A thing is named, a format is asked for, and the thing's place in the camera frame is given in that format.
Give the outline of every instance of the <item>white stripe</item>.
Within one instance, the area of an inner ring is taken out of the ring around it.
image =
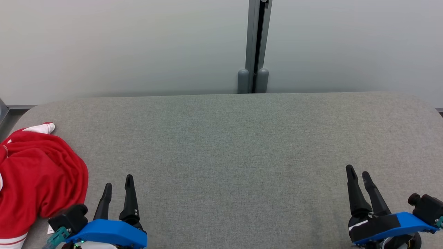
[[[0,239],[0,244],[9,244],[14,243],[16,241],[20,241],[21,239],[26,238],[27,233],[23,234],[22,236],[12,238],[12,239]]]
[[[19,243],[16,244],[11,244],[11,245],[0,245],[1,249],[22,249],[23,247],[23,243],[25,242],[25,240],[20,241]]]
[[[368,222],[368,221],[363,221],[363,222],[357,223],[357,224],[355,224],[355,225],[349,227],[349,231],[351,231],[351,229],[353,229],[353,228],[356,227],[356,226],[360,226],[360,225],[362,225],[362,224],[365,224],[366,222]]]

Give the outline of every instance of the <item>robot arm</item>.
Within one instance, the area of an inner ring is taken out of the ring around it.
[[[54,240],[54,238],[63,239],[66,243],[63,248],[79,248],[85,241],[107,243],[120,249],[142,249],[147,247],[148,237],[140,224],[140,213],[132,175],[126,176],[124,188],[126,196],[119,221],[108,220],[112,185],[107,183],[93,220],[88,223],[85,217],[88,210],[85,205],[74,205],[67,211],[49,219],[48,223],[54,231],[57,231],[50,240]]]
[[[418,232],[434,234],[443,228],[443,202],[437,198],[413,194],[408,200],[416,206],[412,214],[392,214],[368,172],[363,172],[362,177],[372,207],[366,202],[351,165],[346,166],[346,173],[352,215],[349,237],[355,245],[366,249],[419,249]]]

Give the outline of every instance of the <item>gray fabric table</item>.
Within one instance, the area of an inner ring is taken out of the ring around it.
[[[151,249],[350,248],[349,163],[392,212],[412,211],[414,192],[443,198],[443,119],[397,93],[87,98],[37,106],[15,129],[46,121],[88,166],[89,219],[107,182],[117,219],[134,175]],[[46,231],[36,222],[24,248]]]

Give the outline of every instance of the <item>white label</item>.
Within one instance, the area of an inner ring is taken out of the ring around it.
[[[48,227],[48,234],[55,233],[51,226]]]

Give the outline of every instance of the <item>white wall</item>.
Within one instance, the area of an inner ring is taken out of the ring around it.
[[[248,1],[0,1],[0,98],[235,93]]]
[[[443,107],[443,2],[273,0],[268,93],[383,91]]]

